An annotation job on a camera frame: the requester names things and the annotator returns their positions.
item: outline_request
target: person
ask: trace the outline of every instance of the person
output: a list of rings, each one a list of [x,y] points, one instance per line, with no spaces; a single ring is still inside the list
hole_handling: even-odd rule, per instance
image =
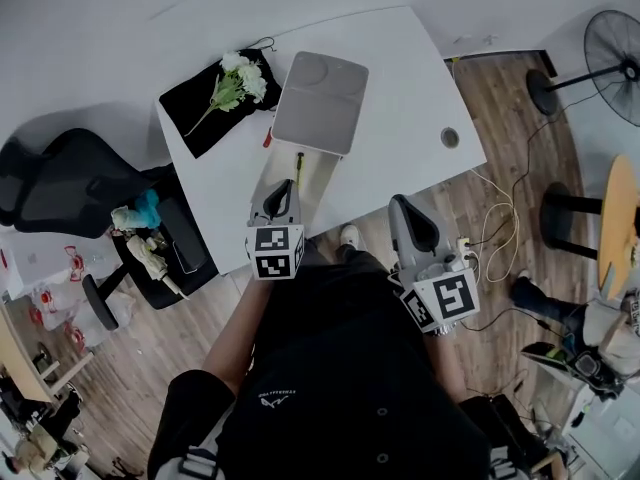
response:
[[[7,469],[14,474],[24,470],[42,473],[58,451],[59,443],[71,422],[80,414],[81,397],[73,385],[69,395],[55,414],[45,416],[33,428],[29,437],[16,445],[15,456],[5,456]]]
[[[524,270],[511,286],[511,300],[522,309],[551,318],[566,327],[573,352],[598,347],[598,353],[621,377],[640,371],[640,337],[628,323],[628,313],[593,300],[575,304],[547,297]]]
[[[360,243],[348,225],[339,264],[308,242],[295,279],[249,282],[202,368],[170,383],[150,480],[192,460],[229,480],[489,477],[452,336],[422,335]]]

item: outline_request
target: flower bouquet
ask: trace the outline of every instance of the flower bouquet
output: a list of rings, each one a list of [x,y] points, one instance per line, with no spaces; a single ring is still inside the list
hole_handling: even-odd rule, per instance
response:
[[[262,51],[246,49],[225,53],[160,103],[198,158],[246,116],[276,106],[280,93]]]

